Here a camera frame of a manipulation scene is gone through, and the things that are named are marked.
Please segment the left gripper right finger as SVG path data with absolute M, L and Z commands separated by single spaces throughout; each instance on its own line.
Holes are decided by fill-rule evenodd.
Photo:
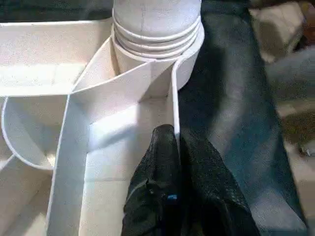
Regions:
M 203 137 L 181 135 L 183 179 L 191 219 L 205 236 L 258 236 L 245 197 L 219 152 Z

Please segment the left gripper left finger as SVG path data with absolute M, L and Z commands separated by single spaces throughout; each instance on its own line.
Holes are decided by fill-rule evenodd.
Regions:
M 124 236 L 181 234 L 181 167 L 174 128 L 155 128 L 130 180 L 122 220 Z

